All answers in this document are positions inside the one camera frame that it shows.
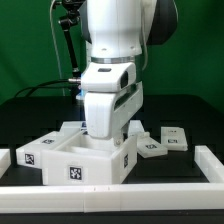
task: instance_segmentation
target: white block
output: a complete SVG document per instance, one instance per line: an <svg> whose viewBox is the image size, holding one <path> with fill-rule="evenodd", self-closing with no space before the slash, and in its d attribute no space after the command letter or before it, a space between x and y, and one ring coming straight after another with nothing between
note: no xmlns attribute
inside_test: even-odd
<svg viewBox="0 0 224 224"><path fill-rule="evenodd" d="M11 165L9 149L0 149L0 178Z"/></svg>
<svg viewBox="0 0 224 224"><path fill-rule="evenodd" d="M111 144L109 142L91 139L80 132L55 150L43 150L43 184L121 183L137 162L136 136L128 138L118 148L113 139Z"/></svg>
<svg viewBox="0 0 224 224"><path fill-rule="evenodd" d="M121 211L223 209L224 184L120 185Z"/></svg>
<svg viewBox="0 0 224 224"><path fill-rule="evenodd" d="M33 142L30 142L16 149L17 164L41 169L41 151L44 149L54 150L58 145L67 141L79 130L80 128L63 128L60 132L51 132Z"/></svg>
<svg viewBox="0 0 224 224"><path fill-rule="evenodd" d="M150 138L148 132L138 135L137 151L143 158L167 155L167 148Z"/></svg>
<svg viewBox="0 0 224 224"><path fill-rule="evenodd" d="M224 183L224 166L207 146L195 147L195 162L211 183Z"/></svg>
<svg viewBox="0 0 224 224"><path fill-rule="evenodd" d="M128 136L138 135L144 133L145 130L139 120L130 120L128 126Z"/></svg>
<svg viewBox="0 0 224 224"><path fill-rule="evenodd" d="M168 150L186 151L187 140L183 128L161 127L161 145Z"/></svg>
<svg viewBox="0 0 224 224"><path fill-rule="evenodd" d="M81 187L2 187L0 213L83 212Z"/></svg>
<svg viewBox="0 0 224 224"><path fill-rule="evenodd" d="M63 122L60 132L72 132L80 131L85 121L66 121Z"/></svg>

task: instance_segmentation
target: white box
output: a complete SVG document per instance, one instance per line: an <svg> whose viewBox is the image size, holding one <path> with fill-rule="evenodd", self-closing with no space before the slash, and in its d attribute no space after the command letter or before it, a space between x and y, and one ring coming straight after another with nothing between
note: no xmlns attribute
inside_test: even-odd
<svg viewBox="0 0 224 224"><path fill-rule="evenodd" d="M42 150L43 184L119 184L137 162L136 144L136 136L117 148L113 139L96 140L79 132L54 150Z"/></svg>

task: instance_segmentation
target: black cable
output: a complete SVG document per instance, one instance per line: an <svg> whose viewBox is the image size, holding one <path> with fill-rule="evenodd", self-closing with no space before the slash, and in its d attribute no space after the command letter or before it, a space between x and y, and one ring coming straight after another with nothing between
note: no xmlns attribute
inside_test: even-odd
<svg viewBox="0 0 224 224"><path fill-rule="evenodd" d="M59 80L54 80L54 81L49 81L49 82L44 82L36 87L32 87L31 90L26 94L26 97L29 97L31 94L33 94L40 86L48 86L48 85L53 85L53 84L58 84L58 83L68 83L67 79L59 79Z"/></svg>
<svg viewBox="0 0 224 224"><path fill-rule="evenodd" d="M20 93L26 91L26 90L29 90L29 89L35 89L35 91L37 89L70 89L72 87L72 85L70 86L57 86L57 87L53 87L53 86L38 86L38 87L27 87L27 88L24 88L22 90L20 90L19 92L17 92L14 96L14 98L16 98Z"/></svg>

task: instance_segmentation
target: white border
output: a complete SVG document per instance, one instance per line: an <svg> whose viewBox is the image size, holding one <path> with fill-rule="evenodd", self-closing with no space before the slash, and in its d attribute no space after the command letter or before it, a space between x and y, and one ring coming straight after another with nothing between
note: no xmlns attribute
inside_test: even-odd
<svg viewBox="0 0 224 224"><path fill-rule="evenodd" d="M206 146L195 161L218 183L1 187L0 213L224 209L223 165Z"/></svg>

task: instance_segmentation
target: cable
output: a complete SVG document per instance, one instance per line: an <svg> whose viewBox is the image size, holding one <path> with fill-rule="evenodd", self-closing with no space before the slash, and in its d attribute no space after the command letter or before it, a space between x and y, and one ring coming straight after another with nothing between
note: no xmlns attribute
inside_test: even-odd
<svg viewBox="0 0 224 224"><path fill-rule="evenodd" d="M59 52L58 52L58 46L57 46L57 40L56 40L56 36L55 36L53 16L52 16L53 7L56 4L56 1L57 0L52 0L52 2L51 2L51 6L50 6L50 24L51 24L51 32L52 32L52 37L53 37L55 54L56 54L56 58L57 58L59 77L60 77L60 79L62 79L63 75L62 75L62 69L61 69L61 60L60 60L60 56L59 56Z"/></svg>
<svg viewBox="0 0 224 224"><path fill-rule="evenodd" d="M26 94L26 97L29 97L31 94L33 94L41 86L48 86L48 85L52 85L52 84L65 83L65 82L68 83L68 80L67 79L59 79L59 80L54 80L54 81L50 81L50 82L41 83L41 84L37 85L36 87L33 87L33 89L31 89Z"/></svg>
<svg viewBox="0 0 224 224"><path fill-rule="evenodd" d="M20 93L22 93L22 92L24 92L26 90L29 90L29 89L35 89L35 91L36 91L37 89L69 89L71 87L72 87L72 85L70 85L70 86L57 86L57 87L55 87L55 86L54 87L53 86L27 87L27 88L24 88L24 89L20 90L19 92L17 92L15 94L14 98L18 97L18 95Z"/></svg>
<svg viewBox="0 0 224 224"><path fill-rule="evenodd" d="M142 71L145 70L147 64L148 64L148 50L147 50L147 45L146 45L146 40L145 40L145 9L143 2L141 1L141 7L142 7L142 15L141 15L141 23L142 23L142 40L143 40L143 48L144 48L144 65L142 67Z"/></svg>

